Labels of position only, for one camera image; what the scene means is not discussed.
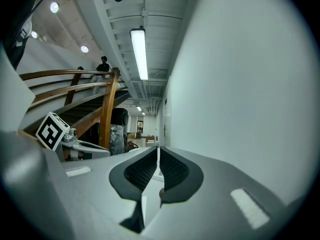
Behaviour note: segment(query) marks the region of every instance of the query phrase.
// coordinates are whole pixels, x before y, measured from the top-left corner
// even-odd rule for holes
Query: person
[[[108,59],[106,56],[102,56],[101,57],[102,63],[96,68],[96,70],[102,71],[102,72],[109,72],[110,66],[109,64],[107,64],[107,60]],[[92,76],[90,83],[99,83],[99,82],[102,82],[103,80],[104,80],[103,74],[95,74]],[[98,94],[99,86],[92,87],[92,90],[93,90],[93,95]]]
[[[16,70],[24,54],[27,40],[32,32],[32,12],[42,0],[14,0],[10,4],[5,4],[2,0],[1,7],[7,8],[1,32],[6,54]]]

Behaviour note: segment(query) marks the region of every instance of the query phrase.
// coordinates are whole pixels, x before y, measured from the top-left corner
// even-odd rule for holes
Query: ceiling
[[[58,13],[50,12],[52,2],[59,3]],[[97,62],[106,55],[132,96],[122,106],[131,114],[141,106],[155,116],[184,35],[188,4],[190,0],[44,0],[32,24],[46,42],[77,53],[86,45],[89,52],[82,54]],[[140,80],[130,38],[130,30],[140,26],[146,32],[147,81]]]

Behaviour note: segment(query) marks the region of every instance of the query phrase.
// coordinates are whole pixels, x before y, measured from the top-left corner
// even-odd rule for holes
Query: wooden post
[[[99,145],[106,149],[110,148],[110,122],[120,71],[118,68],[113,68],[112,73],[108,81],[110,84],[106,86],[100,117]]]
[[[79,79],[81,77],[81,74],[74,74],[74,77],[71,81],[71,84],[70,86],[76,86],[79,82]],[[66,97],[65,97],[65,102],[64,102],[64,105],[68,105],[70,103],[72,103],[72,100],[74,98],[74,94],[75,94],[76,90],[70,90],[68,91]]]

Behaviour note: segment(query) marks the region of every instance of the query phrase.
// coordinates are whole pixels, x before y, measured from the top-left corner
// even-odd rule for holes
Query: plastic bag
[[[118,155],[125,152],[123,126],[111,124],[110,126],[110,155]]]

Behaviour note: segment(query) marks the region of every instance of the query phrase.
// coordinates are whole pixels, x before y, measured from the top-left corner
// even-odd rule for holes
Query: fluorescent light
[[[83,46],[81,46],[81,51],[83,52],[83,53],[87,53],[87,52],[89,52],[89,48],[87,47],[87,46],[85,46],[85,45],[83,45]]]
[[[57,2],[53,2],[50,5],[50,11],[53,12],[54,14],[59,11],[59,4]]]
[[[37,32],[32,31],[32,32],[31,32],[31,36],[32,36],[33,38],[37,38],[37,37],[38,37],[38,34],[37,34]]]
[[[132,29],[130,36],[140,79],[148,80],[145,30],[143,28]]]

